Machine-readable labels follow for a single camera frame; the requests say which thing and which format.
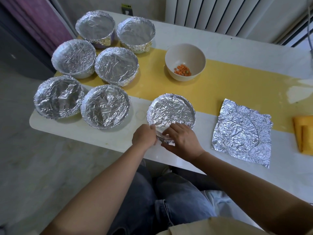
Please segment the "floor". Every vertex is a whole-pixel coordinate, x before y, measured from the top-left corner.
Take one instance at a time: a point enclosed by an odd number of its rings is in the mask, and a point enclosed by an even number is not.
[[[40,233],[63,206],[120,152],[32,129],[41,81],[0,62],[0,225],[7,234]],[[166,165],[146,160],[153,177]]]

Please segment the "curtain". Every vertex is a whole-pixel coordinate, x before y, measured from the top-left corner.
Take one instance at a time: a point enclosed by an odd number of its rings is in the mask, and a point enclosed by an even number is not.
[[[71,34],[46,0],[0,0],[13,17],[52,56]]]

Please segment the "person's left hand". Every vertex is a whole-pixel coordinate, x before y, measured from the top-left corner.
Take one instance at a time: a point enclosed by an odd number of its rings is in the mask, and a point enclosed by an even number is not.
[[[156,136],[156,127],[154,125],[143,124],[135,131],[131,142],[133,145],[140,144],[148,149],[155,145],[157,141]]]

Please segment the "beige shirt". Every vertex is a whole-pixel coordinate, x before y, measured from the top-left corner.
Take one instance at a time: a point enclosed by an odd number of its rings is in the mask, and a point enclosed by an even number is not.
[[[206,220],[170,227],[157,235],[268,235],[265,231],[244,222],[211,217]],[[313,235],[313,229],[306,235]]]

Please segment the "aluminum foil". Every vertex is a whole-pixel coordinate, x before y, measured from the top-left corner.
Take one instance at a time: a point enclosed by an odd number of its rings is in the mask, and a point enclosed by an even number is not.
[[[270,119],[270,115],[225,99],[213,132],[213,149],[269,168],[273,126]]]
[[[130,101],[127,93],[114,85],[92,88],[80,107],[84,121],[98,129],[115,127],[126,119]]]
[[[111,47],[103,50],[95,61],[95,71],[101,79],[117,86],[128,85],[139,69],[137,56],[130,50]]]
[[[82,39],[72,39],[62,43],[52,55],[53,67],[77,79],[89,77],[95,72],[96,49]]]
[[[139,54],[150,50],[156,29],[150,20],[131,17],[118,24],[116,34],[124,47]]]
[[[166,143],[174,141],[162,132],[171,123],[181,123],[188,125],[191,129],[196,122],[196,112],[191,103],[181,95],[163,94],[154,99],[147,111],[147,121],[149,125],[154,124],[157,128],[157,138]]]
[[[79,113],[84,95],[84,88],[76,79],[67,75],[52,77],[38,87],[35,109],[48,119],[72,116]]]
[[[104,11],[89,11],[76,22],[75,29],[95,47],[105,48],[114,40],[115,21]]]

